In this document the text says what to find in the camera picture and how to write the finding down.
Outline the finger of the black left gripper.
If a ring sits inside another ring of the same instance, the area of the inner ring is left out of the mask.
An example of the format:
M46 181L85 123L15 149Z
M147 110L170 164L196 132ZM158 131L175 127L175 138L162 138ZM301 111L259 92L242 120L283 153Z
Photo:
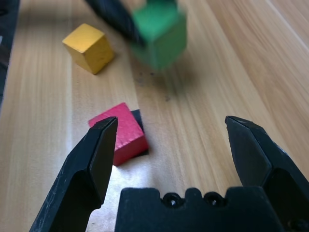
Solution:
M86 0L95 14L128 41L145 46L145 40L136 27L131 14L120 0Z

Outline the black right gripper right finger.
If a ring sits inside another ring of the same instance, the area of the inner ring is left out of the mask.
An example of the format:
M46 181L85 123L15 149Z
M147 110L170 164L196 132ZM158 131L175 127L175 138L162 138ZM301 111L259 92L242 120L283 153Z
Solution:
M259 125L225 118L231 153L243 186L260 186L286 231L309 230L309 182Z

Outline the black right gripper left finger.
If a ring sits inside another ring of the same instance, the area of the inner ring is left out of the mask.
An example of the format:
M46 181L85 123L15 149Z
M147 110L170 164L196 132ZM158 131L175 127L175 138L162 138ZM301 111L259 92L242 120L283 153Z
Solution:
M32 232L84 232L104 203L113 166L118 119L97 122L65 159Z

